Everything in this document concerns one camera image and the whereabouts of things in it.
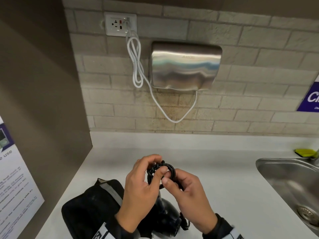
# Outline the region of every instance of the gray strap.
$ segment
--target gray strap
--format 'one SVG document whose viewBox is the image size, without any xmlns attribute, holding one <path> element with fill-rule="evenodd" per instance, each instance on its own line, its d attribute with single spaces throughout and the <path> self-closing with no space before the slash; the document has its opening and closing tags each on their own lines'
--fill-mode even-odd
<svg viewBox="0 0 319 239">
<path fill-rule="evenodd" d="M 119 194 L 110 186 L 108 183 L 103 183 L 100 185 L 102 189 L 105 189 L 112 197 L 113 199 L 119 204 L 119 206 L 122 205 L 122 198 L 119 196 Z"/>
</svg>

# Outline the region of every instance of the sink drain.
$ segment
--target sink drain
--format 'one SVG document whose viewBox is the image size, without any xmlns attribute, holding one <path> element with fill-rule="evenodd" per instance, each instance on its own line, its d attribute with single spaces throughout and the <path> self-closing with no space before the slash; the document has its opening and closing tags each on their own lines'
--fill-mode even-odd
<svg viewBox="0 0 319 239">
<path fill-rule="evenodd" d="M 302 217 L 302 219 L 304 219 L 310 225 L 319 227 L 319 217 L 315 212 L 313 212 L 313 210 L 305 206 L 298 205 L 297 212 Z"/>
</svg>

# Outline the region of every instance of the person's right hand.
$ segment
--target person's right hand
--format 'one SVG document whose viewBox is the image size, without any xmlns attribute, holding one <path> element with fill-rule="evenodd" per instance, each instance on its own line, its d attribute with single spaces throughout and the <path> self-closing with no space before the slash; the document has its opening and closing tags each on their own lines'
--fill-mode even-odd
<svg viewBox="0 0 319 239">
<path fill-rule="evenodd" d="M 171 173 L 167 171 L 162 178 L 163 186 L 175 197 L 178 206 L 190 222 L 204 234 L 209 233 L 217 223 L 217 216 L 213 212 L 206 197 L 199 178 L 181 169 L 175 169 L 176 179 L 181 183 L 184 191 L 169 179 Z"/>
</svg>

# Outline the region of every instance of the tiled wall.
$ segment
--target tiled wall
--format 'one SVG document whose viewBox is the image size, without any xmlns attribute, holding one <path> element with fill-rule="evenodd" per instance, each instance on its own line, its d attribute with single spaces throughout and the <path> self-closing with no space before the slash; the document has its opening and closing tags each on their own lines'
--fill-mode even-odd
<svg viewBox="0 0 319 239">
<path fill-rule="evenodd" d="M 63 3 L 92 131 L 318 135 L 319 114 L 295 110 L 319 72 L 319 20 L 112 0 Z M 146 70 L 153 40 L 223 48 L 212 90 L 200 92 L 185 120 L 169 122 L 147 86 L 134 88 L 125 38 L 105 35 L 103 11 L 138 15 Z M 194 100 L 193 92 L 154 92 L 173 119 Z"/>
</svg>

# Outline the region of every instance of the person's left hand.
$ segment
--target person's left hand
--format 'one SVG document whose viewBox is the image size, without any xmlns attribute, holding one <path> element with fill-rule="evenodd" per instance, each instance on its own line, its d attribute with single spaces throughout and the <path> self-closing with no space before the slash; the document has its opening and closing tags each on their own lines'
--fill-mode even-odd
<svg viewBox="0 0 319 239">
<path fill-rule="evenodd" d="M 147 168 L 161 161 L 162 156 L 158 154 L 138 159 L 132 171 L 126 176 L 123 203 L 115 217 L 121 227 L 130 233 L 135 231 L 155 204 L 160 181 L 167 167 L 163 166 L 156 170 L 150 185 L 145 182 L 145 172 Z"/>
</svg>

